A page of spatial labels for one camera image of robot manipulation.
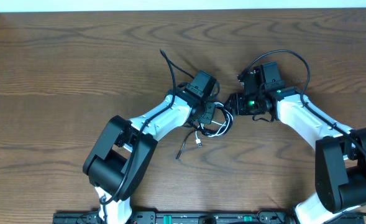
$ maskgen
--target wooden table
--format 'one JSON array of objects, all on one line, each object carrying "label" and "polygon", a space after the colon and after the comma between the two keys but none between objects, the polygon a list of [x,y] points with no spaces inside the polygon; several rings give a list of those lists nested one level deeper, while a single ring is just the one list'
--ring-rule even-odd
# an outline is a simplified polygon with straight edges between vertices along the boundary
[{"label": "wooden table", "polygon": [[[269,50],[310,64],[307,95],[327,114],[366,127],[366,9],[74,12],[0,15],[0,223],[50,223],[98,208],[82,165],[107,121],[141,115],[172,87],[163,49],[191,73],[242,91],[236,75]],[[306,73],[272,55],[289,86]],[[177,73],[178,82],[189,77]],[[158,144],[132,206],[181,211],[290,208],[314,191],[314,152],[288,126],[236,118],[228,134],[177,128]]]}]

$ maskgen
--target cable connector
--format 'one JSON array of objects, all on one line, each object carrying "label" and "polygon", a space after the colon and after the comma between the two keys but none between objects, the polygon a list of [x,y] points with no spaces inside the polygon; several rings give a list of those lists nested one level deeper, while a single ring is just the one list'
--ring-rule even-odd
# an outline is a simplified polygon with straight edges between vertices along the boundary
[{"label": "cable connector", "polygon": [[198,147],[202,147],[202,143],[201,143],[200,139],[195,139],[195,142]]}]

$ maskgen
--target black cable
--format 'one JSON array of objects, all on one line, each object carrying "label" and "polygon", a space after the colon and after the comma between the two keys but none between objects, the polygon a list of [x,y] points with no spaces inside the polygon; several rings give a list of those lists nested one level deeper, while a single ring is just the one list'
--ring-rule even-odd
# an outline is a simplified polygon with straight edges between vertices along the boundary
[{"label": "black cable", "polygon": [[[261,58],[264,58],[267,55],[270,54],[274,54],[274,53],[280,53],[280,52],[285,52],[285,53],[289,53],[289,54],[293,54],[294,56],[296,56],[297,58],[299,58],[304,65],[306,66],[307,69],[307,80],[306,83],[304,84],[304,88],[300,93],[300,101],[301,103],[304,105],[304,107],[310,111],[312,114],[314,114],[315,116],[317,116],[319,119],[321,119],[322,121],[324,121],[327,125],[329,125],[331,127],[331,129],[335,129],[336,131],[338,131],[339,133],[341,133],[344,137],[346,137],[348,140],[350,140],[350,142],[365,156],[366,158],[366,151],[363,149],[363,147],[356,141],[354,140],[349,134],[347,134],[346,132],[344,132],[342,129],[340,129],[339,127],[337,127],[336,123],[331,123],[330,121],[328,121],[326,118],[322,117],[320,114],[318,114],[317,112],[315,112],[309,105],[308,102],[305,102],[304,100],[304,92],[307,89],[308,83],[310,81],[311,78],[311,73],[309,70],[309,65],[306,62],[306,60],[301,57],[300,55],[298,55],[296,52],[293,52],[291,50],[273,50],[271,52],[267,52],[263,55],[261,55],[260,57],[258,57],[256,60],[254,60],[247,68],[244,69],[244,71],[242,71],[242,74],[247,73],[248,71],[250,71],[250,68],[253,66],[253,64],[255,64],[256,62],[258,62]],[[346,213],[354,213],[354,214],[358,214],[358,215],[362,215],[362,216],[366,216],[366,213],[364,212],[346,212]]]},{"label": "black cable", "polygon": [[274,116],[272,116],[272,115],[271,115],[271,119],[270,119],[270,120],[267,120],[267,119],[265,119],[265,118],[257,118],[257,119],[256,119],[256,116],[257,116],[257,115],[258,115],[258,114],[253,115],[253,116],[252,116],[252,120],[254,120],[254,121],[266,121],[266,122],[270,122],[270,123],[274,122]]},{"label": "black cable", "polygon": [[183,72],[184,74],[186,74],[186,75],[188,75],[189,77],[191,77],[192,79],[194,79],[194,76],[192,76],[190,73],[188,73],[188,72],[184,71],[184,70],[183,70],[183,69],[181,69],[179,66],[175,65],[172,61],[170,61],[170,60],[169,60],[169,62],[170,62],[170,64],[171,64],[173,67],[177,68],[177,70],[179,70],[179,71]]},{"label": "black cable", "polygon": [[202,124],[199,124],[199,126],[195,126],[194,124],[190,124],[192,125],[192,127],[194,127],[195,129],[197,129],[198,131],[201,131],[201,133],[204,135],[204,136],[208,136],[208,137],[220,137],[220,136],[223,136],[225,135],[228,130],[231,129],[232,127],[232,124],[234,123],[234,120],[233,120],[233,117],[232,115],[230,114],[230,112],[228,112],[228,110],[225,108],[225,106],[220,103],[220,102],[217,102],[215,103],[216,105],[216,108],[221,110],[223,115],[224,115],[224,118],[226,119],[226,125],[225,126],[221,126],[221,128],[219,128],[218,130],[212,130],[212,129],[209,129],[209,128],[205,128]]},{"label": "black cable", "polygon": [[[105,201],[107,198],[106,198],[106,196],[104,195],[104,196],[102,196],[101,198],[100,198],[100,200],[103,200],[103,201]],[[104,216],[103,216],[103,219],[104,219],[104,223],[105,224],[108,224],[108,214],[107,214],[107,208],[106,208],[106,206],[105,205],[101,205],[101,206],[103,206],[103,211],[104,211]]]},{"label": "black cable", "polygon": [[183,128],[192,128],[191,125],[182,125],[181,127],[183,127]]},{"label": "black cable", "polygon": [[188,83],[188,82],[182,82],[182,83],[180,83],[180,84],[178,84],[178,88],[183,88],[183,87],[185,87],[185,86],[187,86],[188,84],[190,84],[190,83]]},{"label": "black cable", "polygon": [[177,152],[176,159],[179,159],[179,158],[180,158],[181,153],[182,153],[182,152],[183,152],[183,150],[185,149],[185,144],[186,144],[186,142],[187,142],[188,137],[189,137],[191,134],[193,134],[195,131],[197,131],[197,130],[196,130],[196,129],[195,129],[195,130],[192,130],[192,131],[190,131],[190,132],[185,136],[184,141],[183,141],[183,144],[181,145],[180,150]]},{"label": "black cable", "polygon": [[111,198],[108,201],[103,202],[102,200],[100,200],[100,204],[101,205],[108,205],[109,203],[111,203],[119,195],[119,192],[122,190],[122,187],[125,184],[125,182],[127,180],[127,177],[129,176],[129,172],[130,172],[130,169],[131,169],[132,164],[133,164],[134,156],[135,156],[135,153],[137,151],[137,147],[139,146],[138,142],[140,142],[140,139],[141,139],[141,136],[142,136],[142,133],[143,133],[145,127],[147,127],[147,125],[151,122],[151,120],[153,120],[158,115],[162,114],[163,112],[165,112],[166,110],[168,110],[169,108],[171,108],[172,105],[175,102],[175,97],[176,97],[176,78],[175,78],[175,73],[173,71],[171,61],[169,61],[168,57],[166,56],[166,53],[162,49],[160,50],[160,53],[165,58],[168,66],[169,66],[169,69],[170,69],[170,74],[172,75],[172,80],[173,80],[173,96],[172,96],[172,101],[170,102],[170,104],[167,107],[165,107],[164,109],[158,111],[158,113],[155,113],[149,119],[146,119],[144,121],[143,125],[140,128],[139,133],[137,134],[137,138],[136,138],[135,143],[134,143],[134,146],[132,148],[132,153],[130,154],[129,162],[127,163],[125,175],[123,176],[123,179],[122,179],[121,183],[119,184],[118,189],[116,190],[116,192],[114,193],[114,195],[112,195]]}]

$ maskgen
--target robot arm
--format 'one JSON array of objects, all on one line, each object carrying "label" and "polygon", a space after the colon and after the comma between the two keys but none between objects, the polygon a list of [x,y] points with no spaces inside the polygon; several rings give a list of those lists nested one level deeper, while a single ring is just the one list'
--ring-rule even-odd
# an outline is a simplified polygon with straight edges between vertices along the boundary
[{"label": "robot arm", "polygon": [[[171,130],[184,125],[187,121],[210,123],[214,106],[209,106],[207,99],[212,95],[216,79],[204,71],[199,71],[191,83],[180,85],[174,103],[169,109],[164,110],[173,98],[173,91],[169,91],[162,103],[142,116],[125,120],[120,116],[113,117],[90,152],[83,166],[83,172],[89,176],[90,183],[103,201],[112,199],[119,188],[120,191],[103,205],[99,211],[99,217],[106,223],[125,223],[131,216],[130,196],[139,186],[157,143]],[[139,130],[146,120],[154,117],[143,129],[138,138]],[[126,159],[112,150],[113,145],[123,147],[132,152],[137,145],[137,151],[133,157],[126,181],[123,178],[131,156]]]},{"label": "robot arm", "polygon": [[[252,73],[244,71],[238,79],[244,83],[245,93],[232,94],[226,103],[234,115],[270,113],[272,120],[293,128],[316,151],[316,193],[297,205],[295,217],[286,223],[321,224],[366,204],[366,158],[334,127],[355,139],[365,151],[366,128],[354,130],[338,123],[306,95],[304,106],[297,87],[285,88],[276,62],[255,67]],[[346,169],[344,159],[357,160],[358,164]]]}]

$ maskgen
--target white arm segment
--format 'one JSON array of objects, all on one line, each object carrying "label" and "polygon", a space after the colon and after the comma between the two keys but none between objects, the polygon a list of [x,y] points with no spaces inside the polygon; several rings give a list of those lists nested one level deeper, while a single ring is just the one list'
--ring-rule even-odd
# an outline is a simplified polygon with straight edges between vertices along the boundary
[{"label": "white arm segment", "polygon": [[[172,95],[167,95],[165,100],[154,109],[137,118],[131,118],[130,121],[132,122],[132,127],[139,131],[146,119],[149,119],[152,115],[158,113],[170,104],[172,97]],[[192,108],[188,106],[185,100],[182,100],[180,97],[176,96],[173,106],[151,120],[151,122],[143,130],[143,134],[149,133],[155,140],[161,140],[161,138],[163,138],[171,130],[186,123],[188,117],[190,116],[191,109]],[[130,152],[132,151],[132,148],[127,144],[124,144],[123,147]],[[102,188],[96,187],[95,189],[99,195],[99,198],[104,195],[106,196],[107,200],[111,198],[111,195],[109,195]],[[99,217],[102,220],[104,220],[104,207],[107,210],[108,224],[125,224],[132,215],[130,197],[125,201],[112,201],[108,205],[100,206]]]},{"label": "white arm segment", "polygon": [[[308,102],[308,106],[320,114],[323,118],[326,118],[331,123],[336,123],[339,128],[350,133],[352,128],[338,123],[336,120],[328,116],[326,113],[317,108],[312,102],[308,100],[308,97],[304,95],[305,102]],[[300,100],[300,94],[295,94],[285,97],[283,100],[277,103],[278,119],[293,128],[297,133],[301,135],[315,150],[315,142],[326,136],[338,137],[342,134],[329,127],[324,121],[319,119],[308,111]]]},{"label": "white arm segment", "polygon": [[[106,197],[106,200],[109,200],[111,198],[111,195],[103,190],[101,187],[95,187],[95,189],[99,198],[102,198],[103,196]],[[108,224],[125,224],[132,215],[132,208],[130,207],[130,197],[125,201],[112,201],[108,205],[100,205],[98,215],[102,220],[105,219],[104,207],[107,210],[106,218]]]},{"label": "white arm segment", "polygon": [[[339,128],[345,131],[347,134],[350,133],[352,128],[338,123],[336,120],[328,116],[326,113],[317,108],[312,102],[308,100],[308,97],[304,96],[305,102],[311,109],[315,110],[323,118],[326,118],[332,124],[336,123]],[[283,100],[277,103],[278,119],[293,128],[301,137],[304,138],[315,150],[315,142],[326,136],[338,137],[342,134],[332,129],[324,121],[319,119],[317,116],[307,110],[300,100],[300,94],[295,94],[285,97]],[[314,193],[306,201],[298,204],[295,208],[296,216],[301,224],[322,224],[338,215],[339,213],[333,214],[326,210],[322,205],[317,193]]]},{"label": "white arm segment", "polygon": [[[346,211],[353,210],[358,207],[359,206],[351,207],[346,209]],[[317,193],[313,193],[310,198],[298,204],[295,208],[295,213],[301,224],[321,224],[341,214],[341,212],[333,214],[326,210],[322,205],[322,202],[319,200]]]}]

